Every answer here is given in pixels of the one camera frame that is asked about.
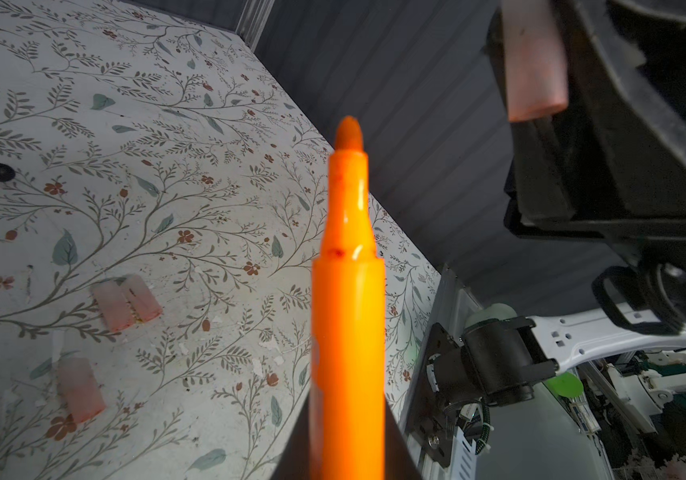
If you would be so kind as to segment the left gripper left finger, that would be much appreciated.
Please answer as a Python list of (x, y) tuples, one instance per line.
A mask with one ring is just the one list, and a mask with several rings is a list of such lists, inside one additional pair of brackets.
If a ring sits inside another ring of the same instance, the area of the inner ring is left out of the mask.
[(309, 398), (306, 398), (271, 480), (310, 480)]

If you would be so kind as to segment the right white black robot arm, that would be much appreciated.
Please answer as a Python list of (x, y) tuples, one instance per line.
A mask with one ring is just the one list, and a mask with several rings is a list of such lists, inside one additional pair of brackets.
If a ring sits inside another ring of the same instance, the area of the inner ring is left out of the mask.
[(505, 226), (622, 259), (597, 308), (485, 320), (423, 367), (443, 407), (530, 400), (583, 363), (686, 349), (686, 1), (506, 1), (486, 42), (513, 139)]

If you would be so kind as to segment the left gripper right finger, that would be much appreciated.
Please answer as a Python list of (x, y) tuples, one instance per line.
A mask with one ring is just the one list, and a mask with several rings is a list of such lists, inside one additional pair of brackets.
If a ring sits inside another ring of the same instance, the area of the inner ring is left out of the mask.
[(385, 402), (385, 479), (422, 480), (388, 402)]

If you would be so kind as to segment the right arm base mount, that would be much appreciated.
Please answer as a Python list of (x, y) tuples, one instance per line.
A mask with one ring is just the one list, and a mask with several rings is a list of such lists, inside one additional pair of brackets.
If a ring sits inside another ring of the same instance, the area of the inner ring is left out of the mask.
[(481, 397), (481, 389), (467, 349), (439, 323), (424, 338), (411, 393), (406, 434), (433, 461), (448, 467), (460, 411)]

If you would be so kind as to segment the orange highlighter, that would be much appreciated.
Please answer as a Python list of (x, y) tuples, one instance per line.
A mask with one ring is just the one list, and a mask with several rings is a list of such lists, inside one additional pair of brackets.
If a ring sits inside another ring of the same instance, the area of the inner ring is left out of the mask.
[(369, 215), (369, 159), (358, 121), (337, 128), (328, 212), (312, 264), (309, 473), (385, 476), (385, 263)]

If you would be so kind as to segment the translucent pink cap front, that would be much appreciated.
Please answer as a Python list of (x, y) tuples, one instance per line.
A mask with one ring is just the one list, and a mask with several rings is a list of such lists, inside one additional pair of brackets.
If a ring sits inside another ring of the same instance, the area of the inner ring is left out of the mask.
[(569, 106), (568, 64), (551, 3), (503, 1), (501, 18), (509, 121), (564, 111)]

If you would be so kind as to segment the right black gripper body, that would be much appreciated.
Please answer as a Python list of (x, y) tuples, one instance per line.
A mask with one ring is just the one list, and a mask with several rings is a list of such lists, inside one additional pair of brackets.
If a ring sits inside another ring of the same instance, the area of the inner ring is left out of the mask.
[[(609, 317), (618, 291), (686, 327), (686, 1), (549, 1), (568, 64), (569, 106), (512, 123), (505, 226), (539, 240), (600, 241), (622, 259), (592, 283)], [(501, 4), (486, 51), (506, 103)]]

